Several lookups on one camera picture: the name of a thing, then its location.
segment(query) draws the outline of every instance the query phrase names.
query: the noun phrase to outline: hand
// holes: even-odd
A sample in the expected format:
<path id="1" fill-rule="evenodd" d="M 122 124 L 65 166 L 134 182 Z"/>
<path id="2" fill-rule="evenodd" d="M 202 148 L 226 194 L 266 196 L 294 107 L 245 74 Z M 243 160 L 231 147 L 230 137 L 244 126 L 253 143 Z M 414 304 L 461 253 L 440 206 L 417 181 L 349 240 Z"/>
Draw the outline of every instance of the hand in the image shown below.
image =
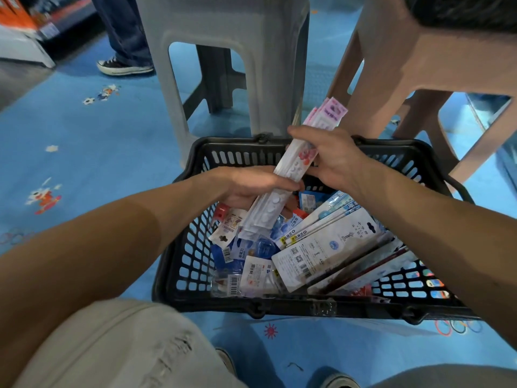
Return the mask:
<path id="1" fill-rule="evenodd" d="M 369 158 L 355 145 L 346 130 L 326 131 L 301 125 L 290 126 L 288 132 L 294 138 L 312 143 L 319 151 L 314 160 L 317 167 L 310 167 L 307 174 L 318 177 L 331 188 L 354 194 L 357 175 Z"/>
<path id="2" fill-rule="evenodd" d="M 273 173 L 274 166 L 253 166 L 249 168 L 218 167 L 218 172 L 228 182 L 228 191 L 220 201 L 234 208 L 250 209 L 256 197 L 273 189 L 283 189 L 290 192 L 304 190 L 303 181 L 281 177 Z M 298 208 L 294 196 L 288 200 L 282 215 L 293 216 L 293 210 Z"/>

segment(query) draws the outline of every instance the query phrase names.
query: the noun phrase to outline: sneaker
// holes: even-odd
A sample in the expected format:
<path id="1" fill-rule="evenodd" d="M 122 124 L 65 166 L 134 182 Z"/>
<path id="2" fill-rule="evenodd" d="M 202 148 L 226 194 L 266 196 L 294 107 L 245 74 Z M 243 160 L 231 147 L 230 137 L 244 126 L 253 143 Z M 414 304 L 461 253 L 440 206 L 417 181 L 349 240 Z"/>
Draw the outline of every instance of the sneaker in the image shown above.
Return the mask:
<path id="1" fill-rule="evenodd" d="M 108 61 L 97 61 L 97 68 L 99 68 L 99 71 L 109 76 L 135 75 L 154 71 L 153 66 L 132 67 L 131 65 L 121 63 L 115 57 L 110 58 Z"/>
<path id="2" fill-rule="evenodd" d="M 329 376 L 321 385 L 321 388 L 361 388 L 352 377 L 343 373 Z"/>
<path id="3" fill-rule="evenodd" d="M 221 357 L 221 359 L 224 363 L 224 366 L 226 366 L 226 368 L 228 369 L 228 372 L 230 372 L 235 377 L 237 377 L 237 372 L 235 371 L 235 366 L 234 366 L 233 361 L 232 361 L 231 357 L 229 356 L 229 354 L 225 350 L 220 349 L 220 348 L 216 348 L 216 352 L 218 353 L 219 357 Z"/>

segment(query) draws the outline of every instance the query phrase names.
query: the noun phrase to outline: blue jeans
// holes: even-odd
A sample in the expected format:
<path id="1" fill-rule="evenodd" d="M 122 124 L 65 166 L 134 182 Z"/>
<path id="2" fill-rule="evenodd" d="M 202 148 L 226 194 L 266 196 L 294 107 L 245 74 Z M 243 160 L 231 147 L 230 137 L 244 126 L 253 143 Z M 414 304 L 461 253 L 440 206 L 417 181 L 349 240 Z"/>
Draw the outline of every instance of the blue jeans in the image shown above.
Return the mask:
<path id="1" fill-rule="evenodd" d="M 152 66 L 136 0 L 92 0 L 106 26 L 118 61 L 132 67 Z"/>

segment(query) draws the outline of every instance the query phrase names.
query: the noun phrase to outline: blue carpet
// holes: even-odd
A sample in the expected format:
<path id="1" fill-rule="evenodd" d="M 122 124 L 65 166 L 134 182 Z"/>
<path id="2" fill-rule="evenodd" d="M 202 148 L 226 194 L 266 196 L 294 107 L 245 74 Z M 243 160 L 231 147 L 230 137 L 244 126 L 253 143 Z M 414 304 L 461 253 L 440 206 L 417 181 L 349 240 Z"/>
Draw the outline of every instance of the blue carpet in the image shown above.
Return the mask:
<path id="1" fill-rule="evenodd" d="M 311 15 L 304 110 L 325 97 L 359 16 L 359 1 L 313 0 L 317 13 Z M 170 54 L 180 94 L 186 98 L 201 78 L 195 47 L 173 44 Z M 0 253 L 33 232 L 164 185 L 180 173 L 178 146 L 157 78 L 102 76 L 95 61 L 111 55 L 104 38 L 0 113 Z M 238 57 L 233 61 L 235 69 L 242 70 Z M 106 101 L 83 104 L 113 84 L 118 91 Z M 233 109 L 217 115 L 209 115 L 205 103 L 200 105 L 189 120 L 191 132 L 249 136 L 246 93 L 235 91 L 234 101 Z M 454 94 L 440 116 L 456 153 L 463 156 L 481 135 L 465 95 Z M 383 137 L 389 138 L 393 128 L 388 125 Z M 46 151 L 49 146 L 57 150 Z M 517 217 L 515 190 L 495 156 L 466 187 L 478 205 Z M 38 189 L 50 193 L 48 204 L 26 204 Z M 48 209 L 36 215 L 41 208 Z M 124 296 L 149 300 L 155 271 L 156 264 Z M 484 323 L 481 333 L 443 337 L 434 322 L 413 327 L 353 319 L 256 321 L 233 313 L 189 317 L 210 340 L 229 349 L 238 361 L 239 376 L 250 386 L 306 385 L 323 366 L 347 372 L 363 386 L 423 365 L 517 366 L 517 353 Z M 272 326 L 273 336 L 268 337 Z"/>

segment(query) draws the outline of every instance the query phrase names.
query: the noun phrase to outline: black plastic shopping basket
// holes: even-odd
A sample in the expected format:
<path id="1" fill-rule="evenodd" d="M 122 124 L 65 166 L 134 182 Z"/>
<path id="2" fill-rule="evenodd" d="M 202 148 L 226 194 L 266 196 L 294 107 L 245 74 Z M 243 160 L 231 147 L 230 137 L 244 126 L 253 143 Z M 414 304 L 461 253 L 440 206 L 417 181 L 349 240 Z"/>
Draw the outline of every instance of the black plastic shopping basket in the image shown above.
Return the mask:
<path id="1" fill-rule="evenodd" d="M 418 140 L 366 140 L 355 137 L 368 156 L 451 196 L 446 182 L 473 203 L 467 190 L 437 165 L 431 147 Z M 190 151 L 181 181 L 217 166 L 245 167 L 276 165 L 290 140 L 257 136 L 255 138 L 206 137 L 197 140 Z M 305 176 L 307 189 L 332 193 L 315 177 Z M 420 261 L 373 284 L 373 293 L 389 299 L 371 302 L 366 297 L 280 295 L 267 298 L 217 298 L 210 296 L 210 274 L 214 261 L 210 255 L 210 220 L 215 206 L 197 217 L 163 252 L 152 289 L 152 299 L 178 311 L 226 311 L 248 313 L 254 318 L 266 314 L 288 316 L 332 316 L 373 319 L 404 319 L 418 324 L 424 319 L 475 319 L 466 307 Z"/>

